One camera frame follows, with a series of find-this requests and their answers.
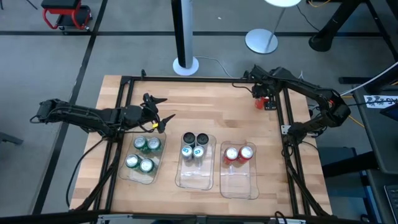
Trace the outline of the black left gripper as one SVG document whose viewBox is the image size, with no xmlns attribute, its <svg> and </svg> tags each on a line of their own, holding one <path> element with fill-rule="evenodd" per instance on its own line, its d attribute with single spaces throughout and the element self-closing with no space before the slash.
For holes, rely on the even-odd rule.
<svg viewBox="0 0 398 224">
<path fill-rule="evenodd" d="M 157 114 L 159 110 L 156 105 L 162 102 L 167 101 L 166 98 L 156 98 L 148 93 L 143 95 L 143 103 L 142 108 L 140 106 L 124 106 L 121 107 L 119 121 L 121 126 L 139 126 L 140 124 L 145 124 L 148 122 L 148 119 L 145 117 L 143 111 L 145 113 Z M 163 133 L 165 131 L 165 127 L 167 123 L 175 116 L 172 114 L 164 119 L 160 119 L 159 116 L 156 117 L 155 127 L 158 133 Z"/>
</svg>

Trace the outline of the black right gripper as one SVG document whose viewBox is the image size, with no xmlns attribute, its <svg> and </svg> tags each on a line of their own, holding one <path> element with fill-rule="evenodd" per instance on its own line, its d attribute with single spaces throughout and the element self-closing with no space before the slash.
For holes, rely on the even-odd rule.
<svg viewBox="0 0 398 224">
<path fill-rule="evenodd" d="M 279 93 L 279 82 L 275 78 L 268 76 L 253 76 L 254 85 L 252 87 L 252 97 L 259 100 L 261 97 L 264 98 L 264 109 L 272 111 L 277 109 L 277 102 L 275 95 Z"/>
</svg>

